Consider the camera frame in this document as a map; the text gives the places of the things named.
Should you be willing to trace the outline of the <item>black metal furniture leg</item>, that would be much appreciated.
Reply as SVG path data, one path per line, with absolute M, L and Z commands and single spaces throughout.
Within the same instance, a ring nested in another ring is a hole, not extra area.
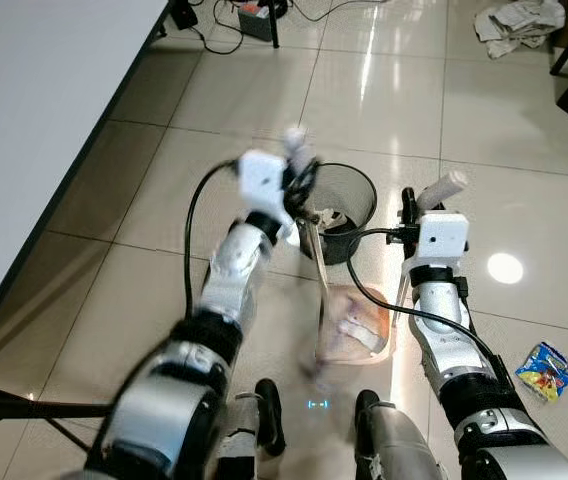
M 274 49 L 279 49 L 279 33 L 278 33 L 278 0 L 265 0 L 267 8 L 267 19 L 269 19 L 269 28 L 271 35 L 271 45 Z

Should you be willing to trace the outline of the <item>crumpled grey white cloth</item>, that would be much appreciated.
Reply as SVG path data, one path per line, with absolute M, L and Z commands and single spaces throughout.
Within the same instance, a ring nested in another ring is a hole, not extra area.
M 498 59 L 520 45 L 537 49 L 550 33 L 566 26 L 566 19 L 559 0 L 513 0 L 481 10 L 473 19 L 473 31 L 489 58 Z

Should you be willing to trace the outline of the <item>wooden stick broom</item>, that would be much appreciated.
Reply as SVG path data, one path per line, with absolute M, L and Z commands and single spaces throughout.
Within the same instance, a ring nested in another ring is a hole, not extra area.
M 297 157 L 317 157 L 310 141 L 307 140 L 307 133 L 301 125 L 294 125 L 294 127 L 287 129 L 287 132 L 281 137 L 281 142 L 284 143 L 285 150 L 287 150 L 289 166 L 296 168 Z M 316 218 L 298 218 L 296 224 L 301 230 L 299 237 L 302 239 L 302 244 L 310 252 L 310 259 L 312 264 L 315 265 L 317 275 L 319 275 L 319 320 L 317 320 L 316 334 L 313 335 L 313 348 L 308 355 L 303 357 L 301 369 L 304 378 L 321 389 L 321 384 L 324 384 L 322 376 L 333 364 L 330 360 L 326 360 L 325 349 L 333 343 L 331 326 L 333 326 L 334 321 L 330 319 L 330 315 L 334 314 L 335 310 L 330 303 L 328 273 L 326 273 L 326 266 L 322 261 L 319 243 L 319 220 L 319 215 Z

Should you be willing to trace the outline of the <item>black power adapter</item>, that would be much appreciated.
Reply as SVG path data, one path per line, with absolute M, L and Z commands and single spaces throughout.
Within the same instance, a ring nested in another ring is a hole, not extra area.
M 200 22 L 191 0 L 169 0 L 169 15 L 178 29 L 189 29 Z

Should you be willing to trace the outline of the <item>white crumpled paper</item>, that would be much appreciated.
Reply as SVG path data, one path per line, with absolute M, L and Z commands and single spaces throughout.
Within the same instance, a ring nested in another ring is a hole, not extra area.
M 352 228 L 354 221 L 343 211 L 336 209 L 324 209 L 320 212 L 320 228 L 324 230 L 335 230 Z

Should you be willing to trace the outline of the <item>silver left robot leg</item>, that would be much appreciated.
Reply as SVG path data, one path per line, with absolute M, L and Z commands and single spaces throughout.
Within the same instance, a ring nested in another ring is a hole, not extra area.
M 275 458 L 287 448 L 281 413 L 279 390 L 270 378 L 258 379 L 252 392 L 235 394 L 226 404 L 211 480 L 258 480 L 261 453 Z

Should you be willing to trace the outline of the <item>blue yellow snack packet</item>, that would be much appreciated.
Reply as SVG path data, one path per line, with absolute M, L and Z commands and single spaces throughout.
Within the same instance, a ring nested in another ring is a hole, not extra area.
M 549 343 L 539 342 L 514 375 L 546 403 L 553 404 L 568 387 L 568 357 Z

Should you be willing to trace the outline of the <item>grey box with red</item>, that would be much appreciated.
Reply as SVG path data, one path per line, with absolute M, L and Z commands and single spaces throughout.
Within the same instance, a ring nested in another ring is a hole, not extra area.
M 284 13 L 285 9 L 287 6 L 276 6 L 278 14 Z M 271 42 L 269 12 L 265 0 L 237 1 L 234 12 L 239 20 L 239 31 L 258 40 Z

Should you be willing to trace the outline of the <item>pink long-handled dustpan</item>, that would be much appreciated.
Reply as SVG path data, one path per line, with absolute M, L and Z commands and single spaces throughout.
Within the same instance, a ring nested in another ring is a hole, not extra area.
M 415 205 L 432 211 L 450 211 L 447 198 L 458 195 L 468 186 L 466 175 L 452 172 L 436 180 L 422 192 L 415 191 Z M 394 319 L 402 317 L 427 356 L 431 369 L 484 369 L 488 366 L 488 347 L 476 337 L 466 302 L 468 284 L 461 269 L 408 269 L 406 260 L 416 248 L 400 243 L 399 221 L 394 227 L 374 228 L 368 223 L 357 233 L 360 239 L 351 259 L 338 265 L 325 265 L 328 273 L 330 319 L 333 343 L 325 349 L 331 364 L 379 364 L 395 347 Z M 409 292 L 394 300 L 362 282 L 354 265 L 360 246 L 371 246 L 371 237 L 384 244 L 402 247 L 400 284 Z

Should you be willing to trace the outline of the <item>black mesh waste bin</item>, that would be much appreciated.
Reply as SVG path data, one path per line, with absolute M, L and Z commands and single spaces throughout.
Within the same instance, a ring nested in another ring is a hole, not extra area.
M 352 228 L 335 230 L 324 230 L 319 225 L 322 261 L 325 265 L 342 264 L 351 259 L 356 251 L 360 242 L 357 233 L 374 219 L 376 187 L 360 169 L 340 163 L 321 164 L 317 169 L 315 184 L 317 206 L 322 210 L 343 211 L 354 221 Z

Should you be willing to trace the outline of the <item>silver right robot leg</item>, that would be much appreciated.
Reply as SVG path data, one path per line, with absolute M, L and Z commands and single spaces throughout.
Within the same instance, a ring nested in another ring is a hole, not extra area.
M 354 480 L 445 480 L 415 422 L 374 390 L 357 394 L 353 426 Z

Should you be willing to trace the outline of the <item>silver robot leg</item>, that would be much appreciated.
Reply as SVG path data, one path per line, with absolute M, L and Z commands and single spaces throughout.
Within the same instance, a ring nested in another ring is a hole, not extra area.
M 258 379 L 252 392 L 235 394 L 226 404 L 211 480 L 258 480 L 261 453 L 275 458 L 287 448 L 281 413 L 279 390 L 270 378 Z
M 353 426 L 354 480 L 445 480 L 415 422 L 374 390 L 357 394 Z

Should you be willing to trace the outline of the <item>black table frame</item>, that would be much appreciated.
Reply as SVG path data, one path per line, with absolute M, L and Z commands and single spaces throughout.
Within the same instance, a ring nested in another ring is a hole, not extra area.
M 107 120 L 109 120 L 110 111 L 118 105 L 119 99 L 123 96 L 125 87 L 127 87 L 127 82 L 130 81 L 134 73 L 136 73 L 137 65 L 141 63 L 144 51 L 146 51 L 157 38 L 166 35 L 166 28 L 162 26 L 162 23 L 169 17 L 174 0 L 159 1 L 161 9 L 159 14 L 156 15 L 155 22 L 152 23 L 151 32 L 148 33 L 147 37 L 142 41 L 137 54 L 134 55 L 134 58 L 130 61 L 127 72 L 121 77 L 119 86 L 116 87 L 115 92 L 112 93 L 110 100 L 106 102 L 104 111 L 102 111 L 101 115 L 98 115 L 96 123 L 93 124 L 93 128 L 87 134 L 86 141 L 84 141 L 78 155 L 74 157 L 63 179 L 57 184 L 57 188 L 54 193 L 52 193 L 50 201 L 47 202 L 45 209 L 41 212 L 40 218 L 38 218 L 31 233 L 29 233 L 27 239 L 25 239 L 18 255 L 15 256 L 13 264 L 11 264 L 4 278 L 2 278 L 0 282 L 0 308 L 2 307 L 2 303 L 8 300 L 10 292 L 13 291 L 16 280 L 19 279 L 19 275 L 22 273 L 25 264 L 27 264 L 29 256 L 34 252 L 34 247 L 37 246 L 38 239 L 42 236 L 43 230 L 45 230 L 52 216 L 54 216 L 56 207 L 63 201 L 66 192 L 69 191 L 70 184 L 77 178 L 80 166 L 82 166 L 84 160 L 87 159 L 89 151 L 91 151 L 92 146 L 95 145 L 95 141 L 98 136 L 100 136 L 100 132 L 104 129 Z M 8 390 L 0 389 L 0 421 L 8 419 L 104 419 L 104 417 L 109 415 L 110 411 L 111 406 L 109 403 L 37 401 L 37 399 L 16 396 L 16 394 L 10 393 Z

